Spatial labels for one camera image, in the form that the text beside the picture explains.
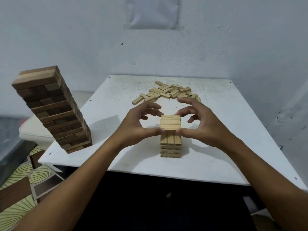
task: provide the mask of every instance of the jenga tower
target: jenga tower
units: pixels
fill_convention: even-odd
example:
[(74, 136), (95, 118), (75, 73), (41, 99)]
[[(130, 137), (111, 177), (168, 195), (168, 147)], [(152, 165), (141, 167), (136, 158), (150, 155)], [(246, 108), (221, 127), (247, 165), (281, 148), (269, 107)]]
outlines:
[(160, 135), (160, 157), (180, 158), (182, 139), (175, 131), (181, 128), (181, 116), (162, 115), (160, 127), (166, 130)]
[(12, 86), (67, 153), (92, 145), (90, 129), (57, 66), (21, 71)]

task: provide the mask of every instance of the white table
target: white table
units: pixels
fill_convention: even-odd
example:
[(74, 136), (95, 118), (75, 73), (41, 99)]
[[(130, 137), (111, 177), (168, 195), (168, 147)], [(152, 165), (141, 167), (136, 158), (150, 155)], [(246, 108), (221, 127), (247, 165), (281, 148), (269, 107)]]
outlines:
[[(157, 87), (155, 81), (190, 86), (203, 104), (210, 107), (231, 132), (242, 139), (256, 154), (301, 189), (305, 184), (261, 124), (255, 113), (231, 80), (211, 78), (150, 77), (110, 75), (82, 107), (81, 112), (92, 133), (93, 146), (67, 154), (53, 142), (39, 159), (42, 164), (81, 166), (117, 129), (132, 101), (140, 93)], [(157, 103), (164, 114), (174, 114), (187, 106), (177, 100), (160, 97)], [(199, 121), (188, 124), (182, 118), (182, 127), (196, 128)], [(141, 120), (143, 127), (159, 126), (159, 117)], [(135, 146), (123, 149), (114, 159), (109, 171), (154, 175), (195, 181), (249, 185), (235, 163), (222, 151), (198, 140), (182, 138), (182, 157), (161, 158), (160, 137), (145, 139)]]

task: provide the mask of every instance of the plastic sheet on wall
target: plastic sheet on wall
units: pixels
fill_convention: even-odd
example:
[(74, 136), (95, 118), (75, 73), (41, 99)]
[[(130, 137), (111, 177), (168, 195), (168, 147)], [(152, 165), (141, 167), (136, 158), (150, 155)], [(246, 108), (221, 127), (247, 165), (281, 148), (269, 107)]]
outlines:
[(126, 0), (129, 29), (178, 28), (180, 0)]

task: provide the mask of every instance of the person's left hand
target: person's left hand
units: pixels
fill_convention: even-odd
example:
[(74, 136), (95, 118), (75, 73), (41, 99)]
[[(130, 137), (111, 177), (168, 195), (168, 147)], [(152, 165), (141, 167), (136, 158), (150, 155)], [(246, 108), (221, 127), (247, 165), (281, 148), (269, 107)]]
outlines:
[(163, 115), (158, 109), (161, 109), (161, 106), (153, 102), (143, 102), (132, 108), (111, 138), (118, 141), (122, 147), (128, 147), (139, 143), (145, 138), (160, 135), (165, 131), (164, 129), (159, 127), (143, 128), (140, 123), (140, 119), (148, 119), (147, 114), (159, 117)]

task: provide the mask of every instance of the pile of wooden blocks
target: pile of wooden blocks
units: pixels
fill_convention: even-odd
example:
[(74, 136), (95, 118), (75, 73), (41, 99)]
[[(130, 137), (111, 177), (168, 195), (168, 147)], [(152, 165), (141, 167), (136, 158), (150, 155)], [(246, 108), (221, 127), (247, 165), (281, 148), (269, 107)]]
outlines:
[(144, 101), (150, 101), (155, 102), (159, 97), (165, 97), (167, 99), (175, 99), (175, 98), (181, 98), (181, 97), (191, 97), (197, 99), (199, 102), (201, 102), (200, 97), (198, 97), (197, 94), (191, 93), (190, 87), (182, 87), (180, 85), (171, 84), (167, 85), (160, 81), (155, 81), (155, 83), (159, 86), (158, 88), (153, 87), (150, 89), (149, 93), (144, 94), (141, 93), (138, 98), (133, 100), (132, 104), (136, 105), (141, 100)]
[(160, 135), (160, 157), (180, 158), (182, 139), (175, 131), (181, 128), (181, 116), (162, 115), (160, 127), (166, 130)]
[(12, 86), (67, 153), (92, 145), (90, 129), (57, 66), (21, 71)]

